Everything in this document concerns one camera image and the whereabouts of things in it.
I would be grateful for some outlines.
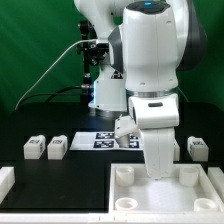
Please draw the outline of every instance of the white plastic container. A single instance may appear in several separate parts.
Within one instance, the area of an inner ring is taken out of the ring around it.
[[[117,182],[116,170],[122,166],[134,169],[135,181],[132,185],[121,186]],[[125,214],[128,211],[117,209],[117,201],[121,198],[136,201],[138,206],[131,209],[134,214],[194,213],[194,203],[199,198],[214,201],[218,212],[224,211],[223,202],[201,165],[174,164],[170,177],[153,180],[147,175],[144,164],[112,164],[110,181],[109,213]]]

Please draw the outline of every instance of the white block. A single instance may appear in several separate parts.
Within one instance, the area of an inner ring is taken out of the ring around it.
[[[33,136],[24,145],[24,159],[39,159],[46,148],[43,135]]]
[[[63,159],[68,149],[68,139],[66,136],[61,135],[54,137],[50,144],[47,146],[48,159],[61,160]]]
[[[0,170],[0,204],[15,183],[14,167],[2,167]]]
[[[208,168],[208,178],[224,202],[224,173],[220,168]]]
[[[209,148],[202,138],[189,137],[187,150],[193,161],[208,161]]]

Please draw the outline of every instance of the white cable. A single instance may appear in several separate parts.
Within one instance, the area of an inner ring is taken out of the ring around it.
[[[189,103],[189,99],[187,98],[187,96],[184,94],[184,92],[181,90],[180,87],[178,87],[178,90],[180,91],[180,93],[183,95],[184,99],[186,100],[187,103]]]
[[[52,68],[68,53],[68,51],[70,51],[73,47],[75,47],[76,45],[80,44],[80,43],[85,43],[85,42],[94,42],[96,41],[96,39],[92,39],[92,40],[81,40],[78,41],[74,44],[72,44],[51,66],[50,68],[36,81],[36,83],[34,83],[34,85],[27,90],[24,95],[19,99],[18,103],[16,104],[15,110],[18,109],[18,106],[20,104],[20,102],[25,98],[25,96],[27,94],[29,94],[39,83],[40,81],[52,70]]]

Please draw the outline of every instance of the black cable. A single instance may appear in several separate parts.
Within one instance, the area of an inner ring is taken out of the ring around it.
[[[70,86],[70,87],[66,87],[64,89],[61,89],[59,91],[57,91],[55,94],[58,94],[58,93],[64,93],[64,92],[67,92],[69,90],[73,90],[73,89],[81,89],[81,86]],[[51,95],[46,101],[45,103],[49,103],[52,99],[54,99],[57,95]]]
[[[35,94],[35,95],[32,95],[32,96],[28,96],[26,98],[24,98],[23,100],[20,101],[20,103],[18,104],[18,107],[19,108],[25,101],[31,99],[31,98],[34,98],[34,97],[39,97],[39,96],[80,96],[80,94],[62,94],[62,93],[39,93],[39,94]]]

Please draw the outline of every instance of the small white block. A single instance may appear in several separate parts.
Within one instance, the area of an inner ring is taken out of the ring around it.
[[[24,159],[39,159],[46,148],[43,135],[33,136],[24,145]]]
[[[15,183],[14,167],[2,167],[0,170],[0,204]]]
[[[180,146],[178,145],[176,140],[174,142],[173,161],[180,161]]]
[[[48,159],[62,160],[68,149],[68,139],[61,135],[54,137],[47,146]]]
[[[187,150],[193,161],[208,161],[209,148],[202,138],[189,137]]]

